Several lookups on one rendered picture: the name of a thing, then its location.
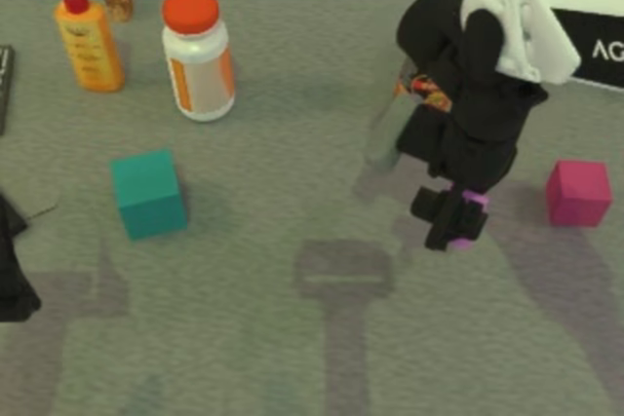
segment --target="bottle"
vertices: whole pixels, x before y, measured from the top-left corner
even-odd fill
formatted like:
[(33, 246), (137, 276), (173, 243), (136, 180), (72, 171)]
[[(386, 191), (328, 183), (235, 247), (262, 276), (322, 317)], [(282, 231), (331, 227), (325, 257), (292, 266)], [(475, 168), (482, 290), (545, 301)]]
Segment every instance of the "bottle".
[(163, 45), (177, 107), (197, 122), (223, 117), (234, 104), (229, 37), (217, 0), (165, 0)]
[(78, 83), (93, 92), (120, 90), (124, 70), (104, 7), (89, 0), (62, 0), (54, 16)]

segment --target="white bottle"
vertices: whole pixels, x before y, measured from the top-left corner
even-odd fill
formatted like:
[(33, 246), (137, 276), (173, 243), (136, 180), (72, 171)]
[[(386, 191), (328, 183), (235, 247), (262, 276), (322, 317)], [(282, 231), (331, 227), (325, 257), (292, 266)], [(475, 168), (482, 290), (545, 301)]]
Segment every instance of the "white bottle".
[(235, 96), (229, 37), (217, 0), (165, 0), (163, 45), (179, 110), (198, 122), (214, 121)]

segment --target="cube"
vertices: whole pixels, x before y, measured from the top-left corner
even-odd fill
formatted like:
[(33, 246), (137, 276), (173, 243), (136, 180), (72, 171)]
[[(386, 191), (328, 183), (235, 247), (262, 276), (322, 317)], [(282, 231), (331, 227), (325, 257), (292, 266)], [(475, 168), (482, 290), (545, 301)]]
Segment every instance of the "cube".
[(117, 208), (132, 240), (186, 227), (186, 210), (169, 150), (117, 159), (110, 169)]
[(546, 200), (552, 225), (598, 226), (613, 201), (605, 164), (559, 160), (546, 185)]

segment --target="bottle label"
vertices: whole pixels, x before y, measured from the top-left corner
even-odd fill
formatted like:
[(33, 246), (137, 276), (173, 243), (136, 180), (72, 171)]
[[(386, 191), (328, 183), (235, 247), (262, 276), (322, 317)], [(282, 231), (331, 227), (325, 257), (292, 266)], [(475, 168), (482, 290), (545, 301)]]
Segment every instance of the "bottle label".
[(62, 21), (59, 27), (78, 80), (86, 86), (111, 81), (112, 68), (98, 24)]
[(169, 59), (179, 107), (193, 114), (218, 113), (234, 97), (234, 76), (229, 49), (215, 59), (203, 63), (183, 63)]

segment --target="orange bottle cap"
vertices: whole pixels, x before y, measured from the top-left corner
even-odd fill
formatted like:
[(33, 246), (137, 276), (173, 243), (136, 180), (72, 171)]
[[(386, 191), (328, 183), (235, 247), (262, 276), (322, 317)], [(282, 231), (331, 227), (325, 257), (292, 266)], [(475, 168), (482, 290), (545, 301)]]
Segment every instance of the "orange bottle cap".
[(217, 0), (165, 0), (163, 20), (179, 34), (200, 34), (215, 26), (219, 17)]

